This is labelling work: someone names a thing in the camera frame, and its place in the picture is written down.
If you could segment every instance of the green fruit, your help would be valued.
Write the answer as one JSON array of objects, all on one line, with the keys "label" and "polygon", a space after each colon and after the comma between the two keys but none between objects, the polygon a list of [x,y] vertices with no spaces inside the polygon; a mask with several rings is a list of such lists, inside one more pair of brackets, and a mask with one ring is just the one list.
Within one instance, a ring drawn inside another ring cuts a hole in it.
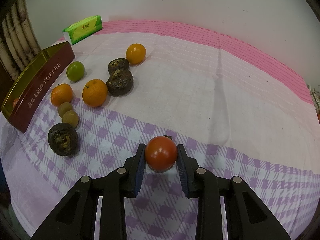
[{"label": "green fruit", "polygon": [[67,77],[73,82],[79,81],[84,76],[84,65],[79,62],[75,61],[72,62],[67,69]]},{"label": "green fruit", "polygon": [[79,116],[73,110],[68,111],[62,117],[62,122],[66,122],[68,124],[71,124],[73,127],[76,127],[78,125],[78,122],[79,122]]},{"label": "green fruit", "polygon": [[72,104],[70,104],[69,102],[62,103],[58,108],[59,116],[62,118],[64,114],[70,110],[73,110]]}]

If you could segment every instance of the silver pin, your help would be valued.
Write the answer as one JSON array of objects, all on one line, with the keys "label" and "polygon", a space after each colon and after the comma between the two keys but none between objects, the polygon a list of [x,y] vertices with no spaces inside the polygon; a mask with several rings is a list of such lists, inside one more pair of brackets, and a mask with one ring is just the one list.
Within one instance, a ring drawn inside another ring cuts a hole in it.
[{"label": "silver pin", "polygon": [[238,177],[238,176],[234,176],[234,177],[233,177],[233,181],[234,181],[235,183],[240,183],[240,182],[242,181],[242,179],[241,179],[240,177]]},{"label": "silver pin", "polygon": [[199,174],[205,174],[205,169],[204,168],[198,168],[196,171]]},{"label": "silver pin", "polygon": [[81,182],[86,183],[90,180],[90,177],[89,176],[82,176],[80,180],[81,180]]},{"label": "silver pin", "polygon": [[124,173],[126,173],[126,171],[127,171],[127,169],[124,168],[124,167],[121,167],[121,168],[119,168],[119,169],[117,170],[117,172],[118,172],[119,174],[124,174]]}]

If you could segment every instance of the table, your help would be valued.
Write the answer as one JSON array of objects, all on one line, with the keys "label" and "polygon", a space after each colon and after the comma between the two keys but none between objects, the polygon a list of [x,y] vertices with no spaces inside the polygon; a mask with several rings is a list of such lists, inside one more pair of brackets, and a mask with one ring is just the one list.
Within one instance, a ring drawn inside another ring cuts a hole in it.
[{"label": "table", "polygon": [[[27,233],[81,176],[106,176],[139,143],[167,134],[217,176],[241,176],[297,237],[320,196],[320,127],[303,79],[249,44],[196,26],[131,20],[103,27],[72,46],[85,77],[73,83],[64,71],[52,86],[68,83],[74,91],[80,117],[75,157],[49,147],[48,131],[61,122],[51,90],[25,134],[0,115],[0,158]],[[124,57],[132,43],[147,50],[145,61],[130,67],[133,89],[108,96],[101,107],[85,105],[86,82],[106,81],[108,63]],[[139,196],[125,200],[125,213],[128,239],[194,239],[197,200],[184,197],[176,166],[165,173],[147,168]],[[226,237],[225,214],[223,223]]]}]

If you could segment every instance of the pink tablecloth border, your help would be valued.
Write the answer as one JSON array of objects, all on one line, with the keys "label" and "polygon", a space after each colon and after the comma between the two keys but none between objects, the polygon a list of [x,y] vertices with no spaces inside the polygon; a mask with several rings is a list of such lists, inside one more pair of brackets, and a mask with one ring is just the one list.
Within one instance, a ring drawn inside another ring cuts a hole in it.
[{"label": "pink tablecloth border", "polygon": [[95,35],[117,32],[154,33],[223,49],[277,79],[304,102],[313,104],[309,90],[299,74],[261,50],[231,36],[179,22],[122,20],[104,22],[102,25],[103,29]]}]

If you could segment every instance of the tissue package logo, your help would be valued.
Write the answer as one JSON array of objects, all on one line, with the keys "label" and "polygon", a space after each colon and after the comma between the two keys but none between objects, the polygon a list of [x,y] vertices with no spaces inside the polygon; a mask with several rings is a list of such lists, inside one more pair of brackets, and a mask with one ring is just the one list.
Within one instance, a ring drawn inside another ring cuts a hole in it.
[{"label": "tissue package logo", "polygon": [[84,30],[89,27],[89,24],[83,25],[81,28]]}]

